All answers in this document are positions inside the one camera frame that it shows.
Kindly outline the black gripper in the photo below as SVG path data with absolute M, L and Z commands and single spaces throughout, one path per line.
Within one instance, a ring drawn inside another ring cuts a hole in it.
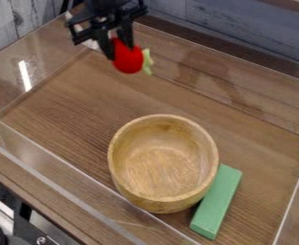
M 84 0 L 84 8 L 73 14 L 72 23 L 91 28 L 92 39 L 108 60 L 115 59 L 115 49 L 108 32 L 116 29 L 117 37 L 127 47 L 135 47 L 133 22 L 145 15 L 144 0 Z

